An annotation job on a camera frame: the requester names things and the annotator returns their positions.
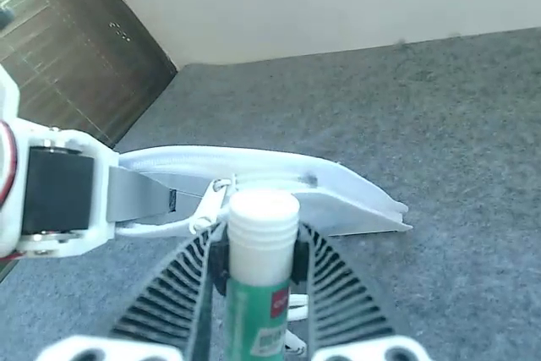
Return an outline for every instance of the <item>green label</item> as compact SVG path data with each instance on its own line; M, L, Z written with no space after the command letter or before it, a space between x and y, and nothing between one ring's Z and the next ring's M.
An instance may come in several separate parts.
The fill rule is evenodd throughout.
M272 287L227 282L227 361L282 361L289 280Z

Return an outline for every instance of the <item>floor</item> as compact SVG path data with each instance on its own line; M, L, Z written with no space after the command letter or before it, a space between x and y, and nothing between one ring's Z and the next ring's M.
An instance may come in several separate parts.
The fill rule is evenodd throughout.
M339 240L432 357L537 359L540 88L541 30L195 65L117 148L249 146L342 162L410 206L411 232ZM177 243L119 239L23 261L0 285L0 359L105 333Z

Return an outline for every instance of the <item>brown door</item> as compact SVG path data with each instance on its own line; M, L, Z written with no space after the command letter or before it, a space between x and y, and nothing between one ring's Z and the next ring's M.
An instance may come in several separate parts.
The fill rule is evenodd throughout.
M113 145L177 72L122 0L3 0L2 64L20 115Z

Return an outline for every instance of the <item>glue stick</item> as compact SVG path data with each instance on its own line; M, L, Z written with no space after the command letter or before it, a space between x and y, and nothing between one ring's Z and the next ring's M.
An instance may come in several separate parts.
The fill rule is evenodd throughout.
M252 189L229 200L227 361L282 361L298 200Z

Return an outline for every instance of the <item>red logo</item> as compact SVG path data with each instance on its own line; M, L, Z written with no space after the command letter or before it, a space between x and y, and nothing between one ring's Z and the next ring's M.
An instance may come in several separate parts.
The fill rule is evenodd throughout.
M270 317L278 317L287 309L289 303L289 288L283 289L272 293L272 306L270 307Z

